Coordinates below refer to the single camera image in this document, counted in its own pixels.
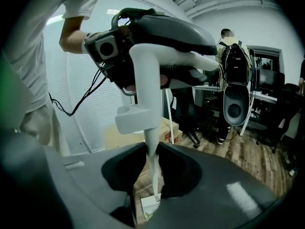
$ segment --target white table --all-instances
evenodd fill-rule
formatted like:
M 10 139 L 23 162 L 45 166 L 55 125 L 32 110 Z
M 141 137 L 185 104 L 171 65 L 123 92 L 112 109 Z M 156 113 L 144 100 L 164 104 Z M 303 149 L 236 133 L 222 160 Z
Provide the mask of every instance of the white table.
M 220 92 L 220 87 L 217 87 L 217 86 L 208 86 L 208 85 L 193 86 L 193 89 L 195 89 L 195 90 L 206 90 L 206 91 L 212 91 L 212 92 Z M 240 136 L 242 136 L 244 134 L 244 131 L 245 131 L 247 125 L 248 125 L 248 122 L 249 122 L 249 119 L 250 119 L 250 115 L 251 115 L 251 111 L 252 111 L 252 106 L 253 106 L 254 99 L 260 99 L 262 101 L 265 101 L 265 102 L 268 102 L 268 103 L 272 103 L 272 104 L 275 104 L 276 101 L 277 101 L 277 98 L 275 98 L 275 97 L 271 97 L 271 96 L 262 94 L 261 92 L 254 91 L 253 92 L 252 101 L 250 103 L 250 107 L 249 107 L 247 118 L 244 121 L 243 128 L 242 128 L 242 130 L 241 130 L 241 132 L 239 134 Z

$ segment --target person in white shirt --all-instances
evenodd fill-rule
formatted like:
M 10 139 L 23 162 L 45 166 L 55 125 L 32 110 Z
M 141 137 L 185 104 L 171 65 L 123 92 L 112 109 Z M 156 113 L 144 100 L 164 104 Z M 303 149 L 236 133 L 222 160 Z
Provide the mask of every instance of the person in white shirt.
M 223 42 L 227 46 L 231 46 L 234 43 L 238 44 L 238 39 L 236 39 L 234 37 L 234 33 L 230 29 L 222 29 L 220 42 Z M 241 47 L 244 50 L 244 53 L 247 55 L 247 58 L 250 59 L 250 53 L 249 53 L 248 48 L 243 43 L 242 43 Z M 220 65 L 223 64 L 222 58 L 223 58 L 224 51 L 225 51 L 225 46 L 218 44 L 216 61 L 219 62 Z M 251 63 L 249 61 L 248 61 L 248 67 L 249 67 L 249 69 L 251 69 Z M 220 85 L 221 91 L 224 92 L 224 89 L 226 87 L 226 82 L 224 81 L 222 71 L 219 72 L 219 85 Z M 224 118 L 224 113 L 223 113 L 222 109 L 219 112 L 217 126 L 218 126 L 218 133 L 216 135 L 216 140 L 219 145 L 222 145 L 224 143 L 225 139 L 227 138 L 228 133 L 231 128 L 231 126 L 226 122 L 226 120 Z
M 20 130 L 36 137 L 42 145 L 54 147 L 63 156 L 70 155 L 70 151 L 49 99 L 42 32 L 50 16 L 64 4 L 65 21 L 59 44 L 66 52 L 85 53 L 83 40 L 87 33 L 80 30 L 81 23 L 89 19 L 96 2 L 31 0 L 12 28 L 3 50 L 8 64 L 34 95 Z

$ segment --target black hair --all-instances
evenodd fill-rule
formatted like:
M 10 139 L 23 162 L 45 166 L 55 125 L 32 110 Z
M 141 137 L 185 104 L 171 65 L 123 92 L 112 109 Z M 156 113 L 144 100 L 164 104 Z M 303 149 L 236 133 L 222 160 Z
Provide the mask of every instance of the black hair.
M 222 29 L 221 30 L 221 35 L 224 36 L 225 34 L 227 34 L 227 32 L 231 32 L 230 29 Z

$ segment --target cardboard box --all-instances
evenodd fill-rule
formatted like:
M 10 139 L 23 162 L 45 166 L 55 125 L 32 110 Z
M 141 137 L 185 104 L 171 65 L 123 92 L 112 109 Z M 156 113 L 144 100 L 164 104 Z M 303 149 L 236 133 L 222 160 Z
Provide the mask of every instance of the cardboard box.
M 182 132 L 179 130 L 179 125 L 173 122 L 173 135 L 177 141 L 182 138 Z M 144 140 L 144 132 L 122 135 L 119 133 L 116 124 L 108 126 L 104 130 L 104 143 L 106 149 L 118 148 L 134 143 L 141 143 Z M 170 121 L 166 118 L 161 118 L 160 122 L 160 142 L 171 142 Z

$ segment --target person wearing backpack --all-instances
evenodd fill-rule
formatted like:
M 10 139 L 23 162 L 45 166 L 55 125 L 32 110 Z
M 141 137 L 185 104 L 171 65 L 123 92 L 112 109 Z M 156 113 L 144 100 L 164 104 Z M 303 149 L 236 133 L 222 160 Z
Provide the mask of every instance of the person wearing backpack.
M 234 33 L 230 29 L 222 29 L 221 30 L 221 40 L 217 45 L 217 56 L 216 56 L 216 61 L 220 64 L 220 72 L 219 72 L 219 85 L 221 92 L 224 94 L 224 90 L 227 86 L 227 82 L 224 80 L 224 58 L 228 46 L 231 46 L 233 44 L 236 44 L 240 46 L 240 48 L 243 50 L 245 54 L 245 58 L 247 60 L 247 65 L 249 68 L 249 71 L 251 70 L 251 63 L 250 63 L 250 53 L 248 48 L 238 39 L 234 37 Z M 218 127 L 218 133 L 216 135 L 217 143 L 218 144 L 223 144 L 229 131 L 230 131 L 230 124 L 227 123 L 227 121 L 224 118 L 224 112 L 223 109 L 220 110 L 219 112 L 219 118 L 217 122 L 217 127 Z

